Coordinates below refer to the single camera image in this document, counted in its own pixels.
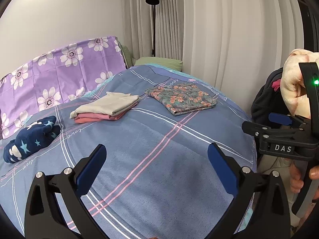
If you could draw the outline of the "person's right hand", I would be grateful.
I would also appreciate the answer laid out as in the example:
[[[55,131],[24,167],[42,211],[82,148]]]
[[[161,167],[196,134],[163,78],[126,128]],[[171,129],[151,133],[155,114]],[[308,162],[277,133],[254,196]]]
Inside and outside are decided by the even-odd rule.
[[[309,177],[312,180],[319,179],[319,167],[315,166],[309,171]],[[290,190],[293,193],[299,193],[304,185],[304,182],[301,180],[301,172],[295,166],[295,163],[292,162],[290,165]]]

